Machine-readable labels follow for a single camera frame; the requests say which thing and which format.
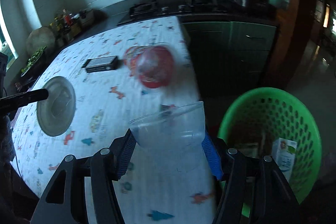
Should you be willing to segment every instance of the tablecloth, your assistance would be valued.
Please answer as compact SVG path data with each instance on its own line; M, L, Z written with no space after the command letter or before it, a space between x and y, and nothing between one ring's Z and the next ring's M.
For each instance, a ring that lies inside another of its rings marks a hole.
M135 45L167 43L173 48L177 73L165 88L149 90L130 76L127 66L87 74L89 58L118 55ZM24 107L13 130L18 167L23 180L40 197L54 170L68 154L87 157L125 135L132 119L182 106L199 99L197 84L177 17L146 20L118 27L64 49L36 82L40 89L52 77L63 76L73 85L76 112L69 129L47 136L36 117L36 104ZM95 223L90 179L85 180L88 217ZM137 145L129 169L114 183L125 223L210 223L215 207L211 172L204 160L183 176L164 176Z

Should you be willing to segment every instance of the gas stove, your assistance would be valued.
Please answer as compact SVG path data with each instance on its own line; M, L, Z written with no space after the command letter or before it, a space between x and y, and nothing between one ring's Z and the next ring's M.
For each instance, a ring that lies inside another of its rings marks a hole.
M217 0L185 0L185 3L169 5L159 5L156 0L153 0L131 7L128 14L117 25L156 17L210 12L224 13L226 10L218 9Z

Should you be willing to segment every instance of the clear plastic container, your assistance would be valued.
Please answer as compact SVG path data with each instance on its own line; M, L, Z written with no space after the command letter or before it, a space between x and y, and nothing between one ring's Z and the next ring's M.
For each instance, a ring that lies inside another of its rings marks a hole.
M204 157L203 102L135 119L129 127L161 173L176 175L191 171Z

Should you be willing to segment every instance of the kitchen cabinet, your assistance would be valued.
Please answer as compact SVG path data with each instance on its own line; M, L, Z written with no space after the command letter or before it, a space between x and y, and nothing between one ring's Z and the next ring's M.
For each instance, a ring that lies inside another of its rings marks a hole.
M238 95L257 87L276 27L246 22L184 23L202 97Z

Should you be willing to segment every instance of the black box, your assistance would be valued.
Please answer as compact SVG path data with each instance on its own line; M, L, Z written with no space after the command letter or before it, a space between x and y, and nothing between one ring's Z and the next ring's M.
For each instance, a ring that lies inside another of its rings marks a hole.
M107 56L88 59L82 66L87 73L96 71L115 70L118 68L118 56Z

